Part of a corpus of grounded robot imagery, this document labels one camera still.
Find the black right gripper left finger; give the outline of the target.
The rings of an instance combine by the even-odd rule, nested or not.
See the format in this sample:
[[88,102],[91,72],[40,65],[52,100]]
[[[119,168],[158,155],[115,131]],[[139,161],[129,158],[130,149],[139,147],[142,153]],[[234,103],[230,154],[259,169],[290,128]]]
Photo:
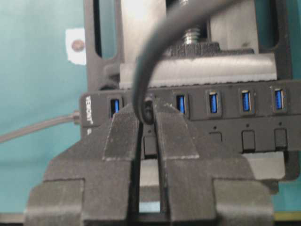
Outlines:
[[131,105],[52,159],[26,226],[127,226],[139,210],[141,125]]

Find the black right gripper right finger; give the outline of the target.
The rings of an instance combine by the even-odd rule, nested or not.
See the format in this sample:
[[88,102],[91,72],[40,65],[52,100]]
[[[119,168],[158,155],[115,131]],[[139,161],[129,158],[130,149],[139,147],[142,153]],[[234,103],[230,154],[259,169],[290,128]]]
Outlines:
[[173,226],[271,226],[269,189],[248,160],[171,104],[153,102],[163,207]]

